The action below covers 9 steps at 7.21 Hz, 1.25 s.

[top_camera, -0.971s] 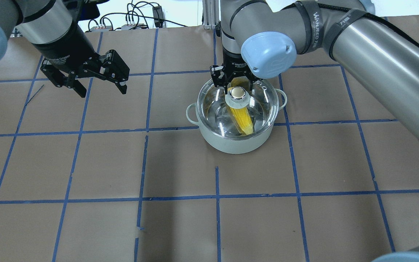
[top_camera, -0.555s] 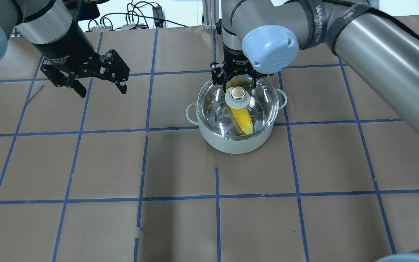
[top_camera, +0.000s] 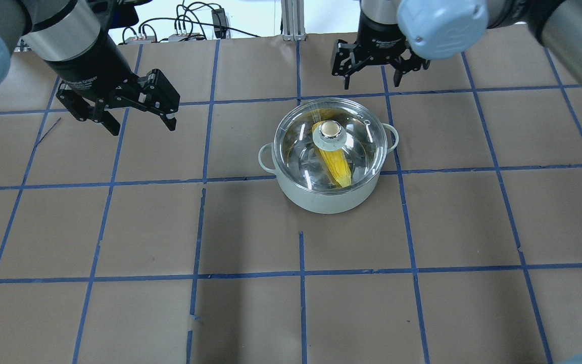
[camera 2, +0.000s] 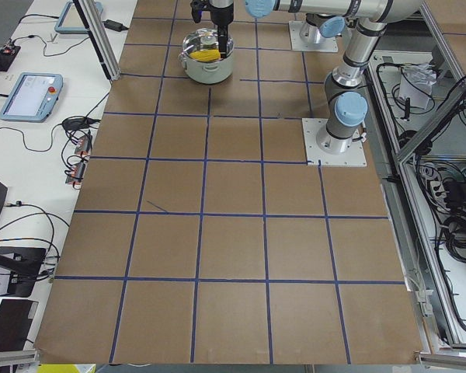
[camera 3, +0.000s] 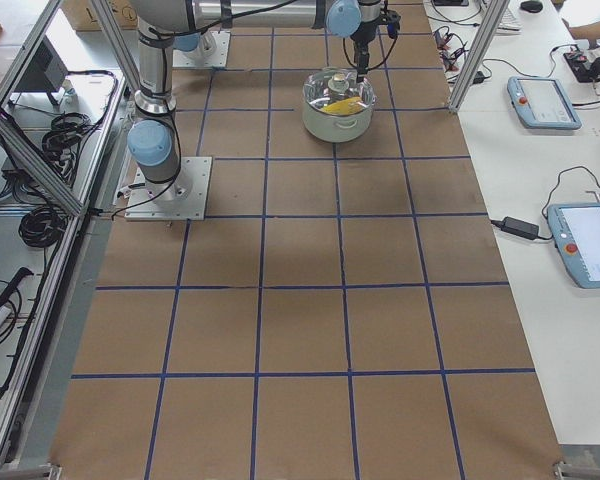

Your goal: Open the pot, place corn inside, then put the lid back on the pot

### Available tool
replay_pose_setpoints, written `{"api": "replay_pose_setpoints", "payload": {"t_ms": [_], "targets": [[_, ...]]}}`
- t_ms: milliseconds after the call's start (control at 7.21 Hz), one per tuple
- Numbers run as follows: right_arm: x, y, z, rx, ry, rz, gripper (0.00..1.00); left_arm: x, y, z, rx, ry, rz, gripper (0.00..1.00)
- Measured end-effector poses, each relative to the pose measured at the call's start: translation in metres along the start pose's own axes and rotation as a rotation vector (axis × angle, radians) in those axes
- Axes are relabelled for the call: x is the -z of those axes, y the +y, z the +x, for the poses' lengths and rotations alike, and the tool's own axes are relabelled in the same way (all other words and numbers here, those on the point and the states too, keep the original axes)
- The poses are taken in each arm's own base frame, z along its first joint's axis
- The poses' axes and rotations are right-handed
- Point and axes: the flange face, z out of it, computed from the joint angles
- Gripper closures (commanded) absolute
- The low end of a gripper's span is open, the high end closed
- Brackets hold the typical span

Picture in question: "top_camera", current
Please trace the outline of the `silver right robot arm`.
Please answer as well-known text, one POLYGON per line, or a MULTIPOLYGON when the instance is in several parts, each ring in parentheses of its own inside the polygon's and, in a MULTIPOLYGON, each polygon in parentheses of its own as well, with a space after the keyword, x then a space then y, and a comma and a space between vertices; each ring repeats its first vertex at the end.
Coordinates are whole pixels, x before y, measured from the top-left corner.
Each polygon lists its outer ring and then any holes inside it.
POLYGON ((404 74, 471 48, 493 28, 523 22, 582 86, 582 1, 362 1, 357 39, 333 46, 331 74, 344 79, 369 65, 404 74))

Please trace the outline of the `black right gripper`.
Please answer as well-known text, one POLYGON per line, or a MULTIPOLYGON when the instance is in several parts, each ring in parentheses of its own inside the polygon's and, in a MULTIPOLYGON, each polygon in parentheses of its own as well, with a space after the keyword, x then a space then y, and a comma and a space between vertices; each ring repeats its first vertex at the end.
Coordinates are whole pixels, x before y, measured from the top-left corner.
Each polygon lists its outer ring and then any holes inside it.
POLYGON ((349 90, 351 76, 372 65, 390 65, 395 70, 393 85, 399 87, 409 72, 429 69, 430 60, 412 51, 397 23, 379 23, 361 13, 356 41, 335 42, 330 73, 342 77, 344 89, 349 90))

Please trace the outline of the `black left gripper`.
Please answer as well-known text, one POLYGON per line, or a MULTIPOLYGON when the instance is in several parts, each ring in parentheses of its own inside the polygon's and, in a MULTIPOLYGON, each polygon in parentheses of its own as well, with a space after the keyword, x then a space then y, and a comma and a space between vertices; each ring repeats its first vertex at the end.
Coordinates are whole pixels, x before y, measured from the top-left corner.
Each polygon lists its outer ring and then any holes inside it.
POLYGON ((92 120, 117 137, 121 124, 109 110, 134 108, 176 131, 179 92, 160 69, 138 76, 113 41, 98 40, 79 56, 47 65, 61 79, 56 99, 77 120, 92 120))

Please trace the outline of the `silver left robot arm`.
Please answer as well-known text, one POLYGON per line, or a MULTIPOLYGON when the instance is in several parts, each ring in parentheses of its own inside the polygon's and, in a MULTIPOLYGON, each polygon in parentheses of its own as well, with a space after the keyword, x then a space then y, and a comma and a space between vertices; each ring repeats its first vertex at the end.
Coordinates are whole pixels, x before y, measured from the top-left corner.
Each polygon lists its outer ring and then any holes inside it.
POLYGON ((79 121, 104 126, 114 136, 117 108, 157 115, 167 129, 176 128, 180 94, 164 73, 136 75, 109 36, 111 28, 138 23, 141 1, 0 1, 0 83, 23 40, 61 83, 58 101, 79 121))

